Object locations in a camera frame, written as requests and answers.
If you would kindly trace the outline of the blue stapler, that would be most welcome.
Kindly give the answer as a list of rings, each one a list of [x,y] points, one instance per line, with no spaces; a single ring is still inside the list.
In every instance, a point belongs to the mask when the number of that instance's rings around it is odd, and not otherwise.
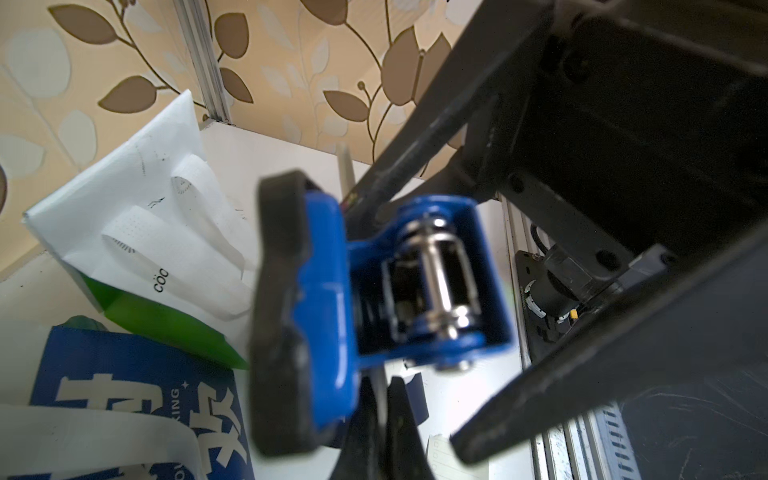
[[[476,203],[407,199],[373,237],[305,173],[257,188],[262,265],[250,337],[251,440],[315,450],[357,409],[363,373],[394,360],[453,368],[516,342]]]

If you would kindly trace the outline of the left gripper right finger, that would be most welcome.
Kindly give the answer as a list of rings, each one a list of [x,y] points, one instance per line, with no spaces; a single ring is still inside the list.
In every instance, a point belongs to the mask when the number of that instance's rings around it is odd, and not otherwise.
[[[388,386],[387,408],[384,479],[434,480],[401,377]]]

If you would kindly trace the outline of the blue white bag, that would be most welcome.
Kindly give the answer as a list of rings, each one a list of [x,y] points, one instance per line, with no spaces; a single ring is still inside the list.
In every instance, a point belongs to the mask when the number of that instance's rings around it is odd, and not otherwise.
[[[131,334],[1,326],[5,479],[250,479],[233,372]]]

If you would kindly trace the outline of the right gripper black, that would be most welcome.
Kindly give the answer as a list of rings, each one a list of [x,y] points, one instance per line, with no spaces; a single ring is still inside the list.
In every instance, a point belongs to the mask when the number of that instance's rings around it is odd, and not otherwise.
[[[485,1],[467,46],[495,110],[467,136],[472,196],[504,194],[594,276],[766,226],[765,2]]]

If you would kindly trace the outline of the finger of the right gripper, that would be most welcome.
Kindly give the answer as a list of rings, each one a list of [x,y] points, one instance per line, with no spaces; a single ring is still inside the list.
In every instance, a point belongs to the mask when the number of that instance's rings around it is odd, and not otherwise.
[[[680,262],[574,328],[450,442],[476,464],[558,424],[660,385],[767,359],[767,224]]]
[[[555,17],[552,1],[484,1],[416,109],[344,200],[351,237],[370,237],[393,196],[459,130],[466,143],[424,193],[488,199],[504,175]]]

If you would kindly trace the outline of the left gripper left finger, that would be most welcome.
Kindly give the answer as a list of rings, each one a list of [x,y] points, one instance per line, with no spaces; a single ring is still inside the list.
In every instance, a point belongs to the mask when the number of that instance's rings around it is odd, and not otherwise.
[[[330,479],[383,479],[387,420],[386,374],[368,371],[360,384],[359,404]]]

